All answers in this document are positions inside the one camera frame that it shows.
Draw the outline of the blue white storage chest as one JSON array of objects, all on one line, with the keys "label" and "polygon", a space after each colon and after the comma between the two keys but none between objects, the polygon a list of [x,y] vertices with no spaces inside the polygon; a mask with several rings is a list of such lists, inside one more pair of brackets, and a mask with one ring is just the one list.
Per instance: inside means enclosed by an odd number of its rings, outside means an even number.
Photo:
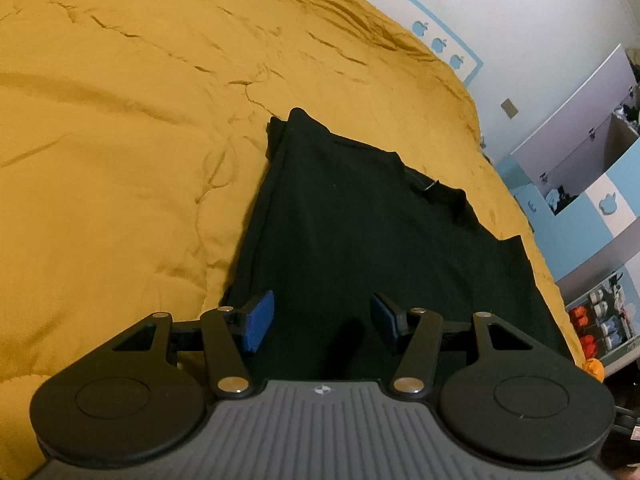
[{"label": "blue white storage chest", "polygon": [[639,97],[623,47],[498,165],[555,281],[639,217],[639,133],[622,117]]}]

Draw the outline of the black long-sleeve sweater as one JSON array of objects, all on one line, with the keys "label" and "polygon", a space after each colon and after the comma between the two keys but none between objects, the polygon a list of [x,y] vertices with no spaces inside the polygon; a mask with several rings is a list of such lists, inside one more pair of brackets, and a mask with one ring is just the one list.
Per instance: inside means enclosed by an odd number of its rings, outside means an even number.
[{"label": "black long-sleeve sweater", "polygon": [[522,240],[495,238],[465,192],[299,108],[267,134],[268,171],[222,298],[273,294],[269,330],[245,358],[254,379],[390,378],[399,346],[373,325],[377,293],[454,322],[489,311],[568,355]]}]

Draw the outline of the white blue headboard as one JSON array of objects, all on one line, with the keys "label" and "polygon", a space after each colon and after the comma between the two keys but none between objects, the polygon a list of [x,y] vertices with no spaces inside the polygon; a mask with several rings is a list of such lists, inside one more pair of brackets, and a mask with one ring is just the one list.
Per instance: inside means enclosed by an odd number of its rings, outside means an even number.
[{"label": "white blue headboard", "polygon": [[366,0],[416,36],[467,87],[484,66],[477,54],[420,0]]}]

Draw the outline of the orange quilted bed cover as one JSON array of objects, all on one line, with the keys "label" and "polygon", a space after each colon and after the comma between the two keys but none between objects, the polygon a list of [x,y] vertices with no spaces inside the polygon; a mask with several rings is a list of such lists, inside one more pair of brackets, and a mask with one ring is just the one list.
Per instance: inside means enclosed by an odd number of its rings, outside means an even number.
[{"label": "orange quilted bed cover", "polygon": [[521,237],[582,362],[469,93],[366,0],[1,0],[3,478],[43,464],[28,406],[47,378],[152,311],[187,320],[221,298],[266,123],[294,107]]}]

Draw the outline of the shelf with orange items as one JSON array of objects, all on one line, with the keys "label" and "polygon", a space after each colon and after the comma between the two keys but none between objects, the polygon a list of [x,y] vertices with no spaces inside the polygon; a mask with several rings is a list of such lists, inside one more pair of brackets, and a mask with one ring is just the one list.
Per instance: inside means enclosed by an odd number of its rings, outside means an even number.
[{"label": "shelf with orange items", "polygon": [[639,359],[638,255],[590,278],[576,270],[559,288],[586,359],[598,359],[606,376]]}]

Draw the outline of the beige wall switch plate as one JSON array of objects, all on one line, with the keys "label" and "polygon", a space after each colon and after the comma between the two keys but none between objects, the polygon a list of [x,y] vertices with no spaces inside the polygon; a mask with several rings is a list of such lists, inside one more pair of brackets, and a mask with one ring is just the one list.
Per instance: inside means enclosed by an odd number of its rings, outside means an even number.
[{"label": "beige wall switch plate", "polygon": [[513,119],[518,114],[518,108],[513,104],[510,99],[505,99],[500,104],[502,110],[506,113],[510,119]]}]

